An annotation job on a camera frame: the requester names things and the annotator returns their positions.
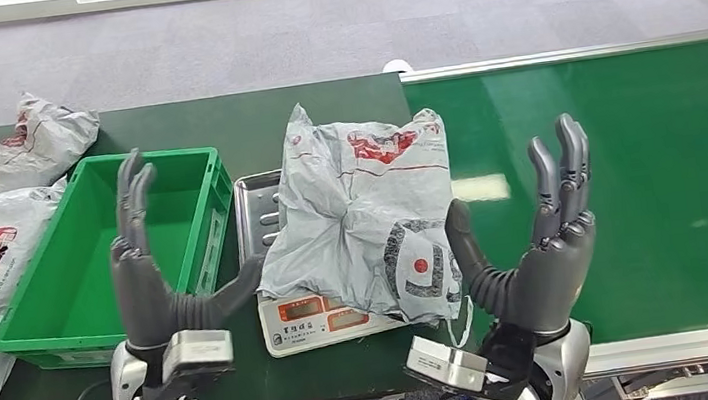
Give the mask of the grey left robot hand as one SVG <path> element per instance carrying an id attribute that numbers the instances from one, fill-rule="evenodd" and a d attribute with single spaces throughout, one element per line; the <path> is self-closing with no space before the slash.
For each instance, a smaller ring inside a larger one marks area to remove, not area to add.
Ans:
<path id="1" fill-rule="evenodd" d="M 121 324 L 136 349 L 163 346 L 180 330 L 223 329 L 255 295 L 265 261 L 263 254 L 255 254 L 213 294 L 173 291 L 153 258 L 146 229 L 147 194 L 156 173 L 137 149 L 117 172 L 117 234 L 110 244 L 110 263 Z"/>

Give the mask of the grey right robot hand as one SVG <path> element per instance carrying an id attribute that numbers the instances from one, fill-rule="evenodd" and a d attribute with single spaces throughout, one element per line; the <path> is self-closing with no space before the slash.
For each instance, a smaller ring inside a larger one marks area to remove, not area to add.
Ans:
<path id="1" fill-rule="evenodd" d="M 596 217 L 588 208 L 589 138 L 569 114 L 556 120 L 561 144 L 556 161 L 538 137 L 528 144 L 537 176 L 537 205 L 527 251 L 518 267 L 491 265 L 471 232 L 469 209 L 455 198 L 445 233 L 471 301 L 502 323 L 538 335 L 564 330 L 594 254 Z"/>

